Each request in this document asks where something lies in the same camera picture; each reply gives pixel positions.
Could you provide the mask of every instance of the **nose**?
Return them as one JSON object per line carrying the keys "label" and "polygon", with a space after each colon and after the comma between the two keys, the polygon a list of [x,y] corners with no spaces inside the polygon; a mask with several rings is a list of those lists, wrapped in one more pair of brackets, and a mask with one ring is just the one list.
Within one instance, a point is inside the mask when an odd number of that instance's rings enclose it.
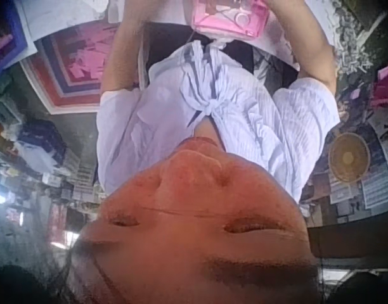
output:
{"label": "nose", "polygon": [[174,154],[161,170],[162,183],[173,187],[216,186],[221,183],[221,163],[198,151],[183,150]]}
{"label": "nose", "polygon": [[178,151],[160,169],[156,201],[162,208],[197,209],[203,196],[212,196],[224,182],[220,162],[197,151]]}

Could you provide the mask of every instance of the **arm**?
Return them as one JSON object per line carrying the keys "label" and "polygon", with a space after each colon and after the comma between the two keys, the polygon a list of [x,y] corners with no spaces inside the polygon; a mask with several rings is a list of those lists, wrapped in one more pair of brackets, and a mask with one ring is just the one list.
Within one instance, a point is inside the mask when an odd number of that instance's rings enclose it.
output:
{"label": "arm", "polygon": [[277,16],[300,64],[299,78],[311,77],[336,92],[333,49],[305,0],[264,0]]}
{"label": "arm", "polygon": [[101,94],[131,90],[136,69],[143,24],[159,7],[161,0],[127,0],[124,19],[114,37],[112,50],[101,82]]}

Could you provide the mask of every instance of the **eyebrow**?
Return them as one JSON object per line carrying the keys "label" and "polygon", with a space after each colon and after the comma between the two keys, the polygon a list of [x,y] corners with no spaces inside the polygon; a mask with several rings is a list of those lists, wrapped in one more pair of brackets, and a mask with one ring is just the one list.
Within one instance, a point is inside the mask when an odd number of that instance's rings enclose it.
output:
{"label": "eyebrow", "polygon": [[258,287],[291,286],[313,282],[318,275],[315,265],[269,264],[234,262],[213,258],[204,263],[204,271],[211,279],[227,285],[255,285]]}

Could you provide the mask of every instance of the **mouth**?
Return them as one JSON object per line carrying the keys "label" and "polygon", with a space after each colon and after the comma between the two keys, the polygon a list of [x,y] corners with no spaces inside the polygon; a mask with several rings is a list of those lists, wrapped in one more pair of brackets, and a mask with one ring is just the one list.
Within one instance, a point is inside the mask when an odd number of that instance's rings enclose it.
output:
{"label": "mouth", "polygon": [[217,143],[215,141],[213,141],[211,138],[208,138],[208,137],[190,137],[190,138],[187,138],[184,141],[182,141],[178,145],[178,148],[180,148],[181,146],[183,146],[187,143],[208,143],[208,144],[214,145],[215,147],[218,147]]}

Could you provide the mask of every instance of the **clothing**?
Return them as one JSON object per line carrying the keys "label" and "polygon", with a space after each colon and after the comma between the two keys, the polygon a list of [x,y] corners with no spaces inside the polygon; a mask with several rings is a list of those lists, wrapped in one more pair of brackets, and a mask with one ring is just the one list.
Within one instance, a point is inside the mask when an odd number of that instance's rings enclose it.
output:
{"label": "clothing", "polygon": [[207,115],[227,152],[265,168],[299,201],[340,121],[335,98],[317,80],[296,80],[271,97],[236,61],[212,45],[204,51],[199,41],[154,64],[149,78],[144,91],[101,98],[98,177],[108,194],[168,157]]}

